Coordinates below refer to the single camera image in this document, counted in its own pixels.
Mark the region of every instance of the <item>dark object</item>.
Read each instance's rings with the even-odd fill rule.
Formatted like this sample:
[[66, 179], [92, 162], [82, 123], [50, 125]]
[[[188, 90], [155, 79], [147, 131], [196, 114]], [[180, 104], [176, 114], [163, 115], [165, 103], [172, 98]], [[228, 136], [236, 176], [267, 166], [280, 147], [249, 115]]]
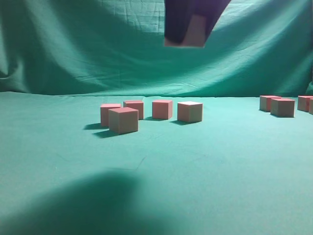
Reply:
[[205, 41], [231, 0], [165, 0], [165, 38], [182, 44], [193, 15], [205, 17]]

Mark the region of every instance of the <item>green tablecloth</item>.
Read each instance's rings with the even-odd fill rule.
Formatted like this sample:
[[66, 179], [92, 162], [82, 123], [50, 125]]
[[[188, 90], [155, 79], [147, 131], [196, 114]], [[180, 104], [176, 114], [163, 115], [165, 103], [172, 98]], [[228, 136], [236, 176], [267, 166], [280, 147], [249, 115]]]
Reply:
[[[313, 116], [277, 118], [258, 98], [0, 93], [2, 235], [311, 235]], [[99, 126], [101, 103], [142, 99], [136, 133]], [[176, 122], [177, 102], [204, 103]]]

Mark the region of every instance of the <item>green fabric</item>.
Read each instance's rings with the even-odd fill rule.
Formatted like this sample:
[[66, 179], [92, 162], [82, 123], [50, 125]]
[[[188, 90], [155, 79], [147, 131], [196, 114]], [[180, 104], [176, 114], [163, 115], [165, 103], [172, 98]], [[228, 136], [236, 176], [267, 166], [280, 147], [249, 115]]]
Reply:
[[[313, 115], [258, 98], [0, 93], [1, 235], [311, 235]], [[102, 102], [145, 102], [139, 131], [99, 127]], [[176, 122], [177, 102], [204, 104]]]
[[0, 29], [0, 91], [312, 93], [311, 0], [233, 0], [205, 49], [163, 46], [163, 0], [0, 0]]

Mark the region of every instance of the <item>cube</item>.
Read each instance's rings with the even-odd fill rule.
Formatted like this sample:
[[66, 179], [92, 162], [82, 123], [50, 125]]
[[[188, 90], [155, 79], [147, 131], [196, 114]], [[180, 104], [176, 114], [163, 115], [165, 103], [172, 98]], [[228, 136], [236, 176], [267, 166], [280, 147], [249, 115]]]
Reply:
[[299, 95], [298, 96], [298, 110], [308, 112], [309, 106], [310, 106], [310, 99], [313, 99], [313, 96]]
[[261, 95], [260, 96], [260, 110], [264, 112], [270, 112], [271, 99], [281, 98], [280, 96], [275, 95]]
[[204, 47], [207, 39], [205, 28], [206, 23], [206, 17], [192, 15], [183, 41], [180, 44], [177, 44], [172, 43], [165, 38], [164, 45], [166, 47]]
[[271, 99], [270, 114], [281, 118], [292, 118], [294, 117], [294, 103], [293, 99]]
[[121, 108], [121, 104], [102, 104], [100, 106], [101, 126], [109, 126], [109, 109]]
[[202, 121], [203, 104], [193, 101], [179, 102], [177, 120], [184, 122]]
[[310, 99], [309, 113], [313, 115], [313, 99]]
[[152, 102], [153, 119], [170, 119], [173, 116], [173, 101], [155, 100]]
[[137, 109], [139, 113], [139, 120], [143, 119], [143, 101], [141, 100], [126, 100], [124, 101], [124, 107]]
[[138, 110], [129, 107], [110, 109], [109, 129], [118, 134], [138, 131]]

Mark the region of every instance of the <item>wooden block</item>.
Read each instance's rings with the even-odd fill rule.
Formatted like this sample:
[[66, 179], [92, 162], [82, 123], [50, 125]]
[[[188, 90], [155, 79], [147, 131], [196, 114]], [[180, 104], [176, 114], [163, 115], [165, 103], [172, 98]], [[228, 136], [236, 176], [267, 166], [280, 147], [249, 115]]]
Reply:
[[281, 98], [280, 96], [275, 95], [261, 95], [260, 96], [260, 110], [264, 112], [270, 112], [271, 99]]
[[185, 38], [181, 44], [175, 44], [165, 38], [166, 47], [204, 47], [206, 41], [206, 17], [193, 15]]
[[298, 96], [298, 110], [308, 112], [309, 106], [310, 106], [310, 99], [313, 99], [313, 96], [299, 95]]
[[292, 118], [294, 117], [294, 103], [293, 99], [271, 99], [270, 114], [281, 118]]
[[126, 100], [123, 104], [124, 107], [129, 107], [132, 109], [137, 109], [139, 112], [139, 120], [142, 120], [143, 117], [143, 101], [141, 100]]
[[173, 101], [155, 100], [152, 102], [152, 118], [170, 119], [173, 116]]
[[309, 113], [313, 115], [313, 99], [310, 99]]
[[109, 125], [109, 109], [120, 108], [121, 104], [102, 104], [100, 106], [101, 126]]
[[118, 134], [138, 131], [138, 110], [129, 107], [110, 109], [109, 129]]
[[185, 122], [202, 121], [203, 104], [193, 101], [179, 102], [177, 120]]

